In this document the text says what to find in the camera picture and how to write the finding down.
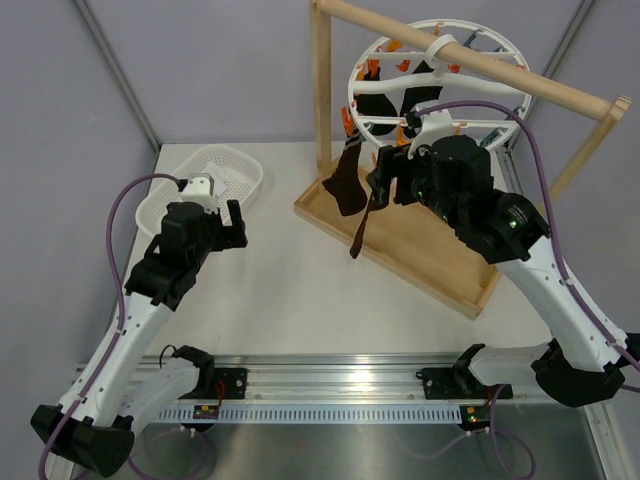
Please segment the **white round clip hanger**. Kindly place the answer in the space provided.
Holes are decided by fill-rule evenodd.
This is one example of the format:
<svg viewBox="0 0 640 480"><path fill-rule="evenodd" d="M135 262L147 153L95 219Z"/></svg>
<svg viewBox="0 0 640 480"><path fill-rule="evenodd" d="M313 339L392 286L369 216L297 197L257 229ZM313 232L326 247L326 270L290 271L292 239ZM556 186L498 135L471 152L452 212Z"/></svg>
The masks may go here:
<svg viewBox="0 0 640 480"><path fill-rule="evenodd" d="M427 62L434 72L413 74L421 61ZM357 80L359 73L374 67L380 67L379 81ZM347 105L341 111L344 131L350 134L358 129L361 140L370 142L375 148L411 143L415 133L407 127L405 116L362 115L358 112L354 96L358 93L384 94L400 114L405 90L426 86L443 87L439 98L441 103L466 99L501 103L520 118L526 117L532 103L532 96L527 93L485 78L456 62L445 62L400 41L381 37L364 50L349 76ZM466 134L488 150L507 143L519 129L511 116L493 111L457 107L449 113L455 135ZM392 124L396 128L388 135L375 136L367 128L375 124Z"/></svg>

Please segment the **black sock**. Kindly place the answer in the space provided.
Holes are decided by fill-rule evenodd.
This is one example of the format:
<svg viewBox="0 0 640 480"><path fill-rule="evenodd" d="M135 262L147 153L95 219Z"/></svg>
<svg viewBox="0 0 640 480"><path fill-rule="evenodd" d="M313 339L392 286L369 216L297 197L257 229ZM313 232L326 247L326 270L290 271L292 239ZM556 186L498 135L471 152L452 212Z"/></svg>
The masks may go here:
<svg viewBox="0 0 640 480"><path fill-rule="evenodd" d="M434 69L429 66L425 61L421 61L419 65L412 72L413 74L420 73L433 73ZM398 114L396 107L391 103L388 97L384 94L362 95L361 113L368 116L386 116L386 117L404 117L409 111L420 109L416 107L420 103L439 100L442 86L426 86L426 87L412 87L405 90L403 96L402 106L400 108L400 114ZM371 128L367 127L369 131L375 136L384 136L390 134L396 125L392 124L375 124Z"/></svg>
<svg viewBox="0 0 640 480"><path fill-rule="evenodd" d="M380 67L368 69L357 76L358 81L379 81ZM354 96L358 112L365 116L395 117L396 108L384 94L362 94Z"/></svg>

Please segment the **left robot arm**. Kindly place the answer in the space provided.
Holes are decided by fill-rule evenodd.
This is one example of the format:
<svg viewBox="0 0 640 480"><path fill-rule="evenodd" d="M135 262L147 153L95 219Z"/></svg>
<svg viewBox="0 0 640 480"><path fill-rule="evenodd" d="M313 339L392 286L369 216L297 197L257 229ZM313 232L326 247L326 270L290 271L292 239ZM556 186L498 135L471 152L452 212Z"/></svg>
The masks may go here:
<svg viewBox="0 0 640 480"><path fill-rule="evenodd" d="M196 284L207 256L248 244L238 201L230 224L194 202L172 202L161 231L134 265L119 314L72 387L55 405L40 405L30 425L55 454L108 478L127 461L136 436L165 407L186 398L226 397L230 389L212 355L182 346L136 390L131 376L159 330Z"/></svg>

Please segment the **brown sock with stripes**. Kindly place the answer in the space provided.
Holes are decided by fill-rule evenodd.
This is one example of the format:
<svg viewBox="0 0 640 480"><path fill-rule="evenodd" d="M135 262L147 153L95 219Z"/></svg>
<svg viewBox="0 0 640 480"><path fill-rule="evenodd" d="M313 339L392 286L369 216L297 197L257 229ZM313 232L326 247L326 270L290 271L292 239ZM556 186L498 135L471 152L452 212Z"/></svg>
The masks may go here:
<svg viewBox="0 0 640 480"><path fill-rule="evenodd" d="M347 136L333 174L322 182L343 217L361 212L367 204L367 195L358 175L361 147L360 132L355 129Z"/></svg>

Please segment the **dark brown small sock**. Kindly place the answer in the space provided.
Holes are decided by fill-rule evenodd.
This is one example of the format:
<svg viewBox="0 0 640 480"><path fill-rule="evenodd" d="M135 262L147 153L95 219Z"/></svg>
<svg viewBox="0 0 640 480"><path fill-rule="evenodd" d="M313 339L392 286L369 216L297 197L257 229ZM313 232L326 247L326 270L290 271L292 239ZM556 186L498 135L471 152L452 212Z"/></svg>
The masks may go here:
<svg viewBox="0 0 640 480"><path fill-rule="evenodd" d="M360 255L363 247L363 243L364 243L364 237L365 237L368 218L371 212L377 209L378 209L378 204L376 200L373 197L370 197L367 202L367 206L364 210L363 217L354 235L352 245L349 249L349 255L352 259L357 259L358 256Z"/></svg>

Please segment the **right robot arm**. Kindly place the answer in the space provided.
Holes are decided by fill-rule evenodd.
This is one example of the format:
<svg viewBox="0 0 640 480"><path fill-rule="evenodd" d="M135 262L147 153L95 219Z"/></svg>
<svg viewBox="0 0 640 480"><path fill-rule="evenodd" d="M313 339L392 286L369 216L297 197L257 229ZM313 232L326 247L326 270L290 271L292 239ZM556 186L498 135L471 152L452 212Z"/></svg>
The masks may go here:
<svg viewBox="0 0 640 480"><path fill-rule="evenodd" d="M529 347L469 347L445 380L457 395L502 385L538 387L567 407L613 398L623 368L639 358L639 337L606 319L554 250L551 228L524 196L494 186L489 152L449 136L412 152L384 146L367 182L379 208L428 208L458 240L504 274L547 325L551 340Z"/></svg>

